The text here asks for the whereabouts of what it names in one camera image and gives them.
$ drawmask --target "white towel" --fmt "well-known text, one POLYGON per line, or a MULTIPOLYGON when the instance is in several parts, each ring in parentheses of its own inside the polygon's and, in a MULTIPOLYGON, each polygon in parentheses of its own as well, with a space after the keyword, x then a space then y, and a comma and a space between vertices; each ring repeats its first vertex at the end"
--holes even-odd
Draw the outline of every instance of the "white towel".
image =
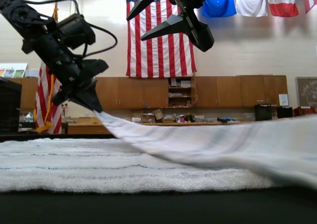
POLYGON ((276 186, 241 169, 194 168, 140 152, 117 139, 38 139, 0 143, 0 192, 240 190, 276 186))
POLYGON ((230 126, 143 126, 104 112, 116 137, 149 155, 195 167, 246 168, 317 189, 317 116, 230 126))

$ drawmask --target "european union flag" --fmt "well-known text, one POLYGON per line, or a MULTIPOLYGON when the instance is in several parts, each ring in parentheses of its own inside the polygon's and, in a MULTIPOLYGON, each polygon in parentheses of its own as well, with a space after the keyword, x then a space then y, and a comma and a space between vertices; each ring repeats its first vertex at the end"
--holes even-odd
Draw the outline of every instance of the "european union flag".
POLYGON ((203 5, 205 17, 230 17, 236 13, 234 0, 206 0, 203 5))

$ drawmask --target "american flag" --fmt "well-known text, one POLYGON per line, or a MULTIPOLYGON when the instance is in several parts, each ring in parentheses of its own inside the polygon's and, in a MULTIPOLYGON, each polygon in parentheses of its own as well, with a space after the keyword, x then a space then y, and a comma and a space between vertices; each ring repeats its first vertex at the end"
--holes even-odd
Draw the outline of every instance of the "american flag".
MULTIPOLYGON (((127 14, 137 0, 127 0, 127 14)), ((183 33, 141 41, 147 31, 161 24, 172 14, 180 13, 169 0, 155 0, 128 22, 127 76, 164 78, 186 76, 196 72, 193 45, 183 33)))
MULTIPOLYGON (((53 15, 56 21, 57 10, 56 5, 53 15)), ((50 75, 49 71, 50 69, 42 63, 35 97, 36 131, 60 134, 62 107, 53 104, 53 97, 59 92, 61 83, 53 74, 50 75)))

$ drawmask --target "robotic arm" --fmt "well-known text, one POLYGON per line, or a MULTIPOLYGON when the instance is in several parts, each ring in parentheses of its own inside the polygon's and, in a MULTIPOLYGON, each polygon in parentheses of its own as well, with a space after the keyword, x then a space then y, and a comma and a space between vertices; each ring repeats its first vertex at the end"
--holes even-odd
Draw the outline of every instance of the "robotic arm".
POLYGON ((101 28, 87 23, 78 13, 57 24, 52 17, 38 13, 23 0, 0 0, 0 13, 24 38, 23 52, 35 51, 50 73, 61 82, 61 91, 53 98, 55 105, 70 99, 90 110, 102 112, 93 77, 105 71, 108 65, 103 60, 83 59, 88 56, 87 46, 96 41, 91 26, 101 28), (68 49, 83 44, 86 47, 82 56, 74 55, 68 49))
MULTIPOLYGON (((131 20, 142 12, 154 0, 138 0, 127 20, 131 20)), ((208 25, 198 21, 194 9, 200 8, 205 0, 169 0, 172 4, 178 5, 181 13, 179 15, 172 15, 165 22, 147 32, 141 40, 147 40, 154 37, 164 36, 172 33, 185 33, 190 41, 198 49, 203 52, 209 50, 213 44, 214 39, 208 25)))
MULTIPOLYGON (((0 0, 0 14, 23 37, 23 52, 29 54, 35 51, 49 67, 50 73, 54 74, 61 82, 61 90, 53 98, 55 105, 60 105, 65 100, 70 99, 85 108, 102 112, 103 109, 96 93, 96 81, 93 77, 105 71, 108 65, 100 59, 84 58, 112 49, 116 46, 117 39, 111 32, 87 23, 84 16, 80 14, 75 0, 72 1, 76 4, 77 13, 60 23, 56 23, 52 17, 38 13, 28 5, 56 1, 64 0, 46 2, 0 0), (115 39, 115 44, 105 50, 87 55, 87 46, 96 41, 92 27, 111 35, 115 39), (82 55, 75 55, 69 50, 69 48, 76 49, 81 45, 85 45, 82 55)), ((130 20, 137 16, 153 1, 139 0, 127 19, 130 20)), ((183 32, 200 50, 203 52, 209 50, 214 44, 210 29, 206 24, 199 22, 194 14, 194 9, 201 7, 204 0, 170 1, 173 4, 178 4, 181 13, 178 16, 172 15, 167 21, 146 33, 142 40, 183 32)))

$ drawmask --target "cabinet door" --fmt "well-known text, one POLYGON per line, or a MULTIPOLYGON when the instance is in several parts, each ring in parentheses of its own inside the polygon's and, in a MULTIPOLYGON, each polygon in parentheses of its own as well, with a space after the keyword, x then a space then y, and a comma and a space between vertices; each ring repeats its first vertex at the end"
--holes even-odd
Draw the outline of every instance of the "cabinet door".
POLYGON ((119 108, 143 108, 143 80, 119 78, 119 108))
POLYGON ((217 77, 218 107, 237 108, 242 106, 240 78, 217 77))
POLYGON ((253 107, 264 104, 264 79, 262 76, 241 76, 242 105, 253 107))
POLYGON ((286 76, 264 77, 265 102, 272 106, 280 106, 279 94, 288 94, 286 76))
POLYGON ((216 77, 196 77, 197 108, 214 108, 217 106, 216 77))
POLYGON ((168 79, 143 80, 143 107, 168 107, 168 79))
POLYGON ((22 79, 22 95, 21 95, 21 110, 33 111, 35 109, 35 96, 38 89, 37 78, 22 79))
POLYGON ((97 77, 96 92, 103 109, 117 108, 118 77, 97 77))
POLYGON ((104 126, 69 126, 68 134, 111 134, 104 126))

